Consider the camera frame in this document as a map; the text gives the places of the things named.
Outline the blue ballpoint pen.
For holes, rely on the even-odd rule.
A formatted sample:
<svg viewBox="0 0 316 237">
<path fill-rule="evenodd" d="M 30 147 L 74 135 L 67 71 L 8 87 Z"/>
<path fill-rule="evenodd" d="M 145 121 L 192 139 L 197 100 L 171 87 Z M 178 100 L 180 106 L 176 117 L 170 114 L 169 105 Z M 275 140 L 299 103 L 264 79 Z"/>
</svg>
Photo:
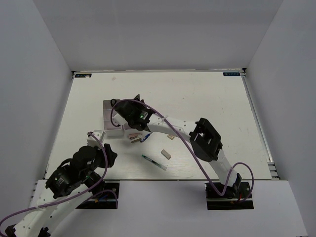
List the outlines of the blue ballpoint pen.
<svg viewBox="0 0 316 237">
<path fill-rule="evenodd" d="M 144 141 L 146 141 L 149 137 L 150 137 L 150 135 L 152 134 L 152 132 L 150 132 L 149 134 L 147 134 L 147 135 L 145 135 L 142 139 L 141 139 L 141 143 L 143 143 Z"/>
</svg>

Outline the black handled scissors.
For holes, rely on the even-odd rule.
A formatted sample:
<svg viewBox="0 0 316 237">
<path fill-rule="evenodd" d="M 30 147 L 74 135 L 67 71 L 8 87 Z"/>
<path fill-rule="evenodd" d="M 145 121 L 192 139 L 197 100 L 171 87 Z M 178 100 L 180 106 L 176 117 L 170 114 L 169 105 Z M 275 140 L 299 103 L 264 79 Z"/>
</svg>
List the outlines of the black handled scissors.
<svg viewBox="0 0 316 237">
<path fill-rule="evenodd" d="M 111 100 L 111 105 L 112 105 L 112 106 L 114 106 L 116 103 L 117 103 L 117 100 L 116 100 L 116 99 L 112 99 L 112 100 Z"/>
</svg>

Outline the green gel pen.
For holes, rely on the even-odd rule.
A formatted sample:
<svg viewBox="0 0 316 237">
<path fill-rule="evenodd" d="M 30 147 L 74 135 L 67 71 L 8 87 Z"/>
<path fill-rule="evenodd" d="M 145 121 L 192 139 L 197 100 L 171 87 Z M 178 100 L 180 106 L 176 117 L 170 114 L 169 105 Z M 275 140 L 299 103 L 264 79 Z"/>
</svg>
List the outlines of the green gel pen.
<svg viewBox="0 0 316 237">
<path fill-rule="evenodd" d="M 157 167 L 161 168 L 162 170 L 166 171 L 167 170 L 167 167 L 154 161 L 153 159 L 145 156 L 145 155 L 141 155 L 142 158 L 146 159 L 147 161 L 151 162 L 152 164 L 156 165 Z"/>
</svg>

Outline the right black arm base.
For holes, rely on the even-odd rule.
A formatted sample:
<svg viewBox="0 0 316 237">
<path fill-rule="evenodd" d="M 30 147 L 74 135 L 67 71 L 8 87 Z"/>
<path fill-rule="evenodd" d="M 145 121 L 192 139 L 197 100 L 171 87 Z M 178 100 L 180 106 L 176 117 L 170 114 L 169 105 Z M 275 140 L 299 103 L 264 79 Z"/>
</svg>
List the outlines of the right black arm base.
<svg viewBox="0 0 316 237">
<path fill-rule="evenodd" d="M 233 194 L 231 188 L 227 187 L 226 193 L 220 196 L 209 183 L 205 183 L 207 210 L 252 210 L 254 209 L 252 195 L 242 202 L 247 197 L 249 191 L 249 183 L 241 182 L 236 194 Z"/>
</svg>

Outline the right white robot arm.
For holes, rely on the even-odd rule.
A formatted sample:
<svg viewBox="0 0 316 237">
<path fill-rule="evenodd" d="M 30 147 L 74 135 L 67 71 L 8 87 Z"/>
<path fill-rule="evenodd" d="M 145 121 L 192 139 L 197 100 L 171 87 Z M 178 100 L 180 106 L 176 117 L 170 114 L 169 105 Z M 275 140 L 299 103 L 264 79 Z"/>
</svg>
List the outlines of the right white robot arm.
<svg viewBox="0 0 316 237">
<path fill-rule="evenodd" d="M 241 191 L 241 176 L 227 160 L 221 136 L 207 119 L 194 122 L 163 116 L 146 105 L 139 95 L 133 99 L 112 99 L 110 103 L 116 112 L 111 119 L 114 126 L 127 124 L 138 131 L 180 138 L 196 162 L 205 161 L 213 168 L 222 186 L 211 186 L 219 196 L 232 198 Z"/>
</svg>

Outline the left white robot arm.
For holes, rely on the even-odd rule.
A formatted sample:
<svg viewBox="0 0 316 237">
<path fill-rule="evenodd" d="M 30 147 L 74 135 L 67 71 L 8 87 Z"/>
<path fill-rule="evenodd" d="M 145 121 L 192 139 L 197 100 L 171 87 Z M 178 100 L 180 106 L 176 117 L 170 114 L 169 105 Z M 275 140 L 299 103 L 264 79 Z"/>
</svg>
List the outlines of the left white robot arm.
<svg viewBox="0 0 316 237">
<path fill-rule="evenodd" d="M 36 206 L 16 212 L 25 213 L 24 218 L 8 226 L 1 236 L 49 237 L 67 215 L 89 199 L 103 195 L 117 199 L 104 176 L 95 172 L 112 167 L 117 156 L 109 144 L 81 147 L 51 174 Z"/>
</svg>

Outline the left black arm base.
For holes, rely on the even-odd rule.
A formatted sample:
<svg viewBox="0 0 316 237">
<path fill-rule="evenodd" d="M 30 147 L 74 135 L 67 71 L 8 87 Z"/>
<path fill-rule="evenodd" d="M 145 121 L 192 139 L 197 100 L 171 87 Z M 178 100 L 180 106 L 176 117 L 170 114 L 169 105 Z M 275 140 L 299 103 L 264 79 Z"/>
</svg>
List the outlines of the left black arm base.
<svg viewBox="0 0 316 237">
<path fill-rule="evenodd" d="M 120 182 L 117 181 L 102 181 L 92 190 L 73 199 L 79 204 L 76 209 L 117 209 L 119 186 Z"/>
</svg>

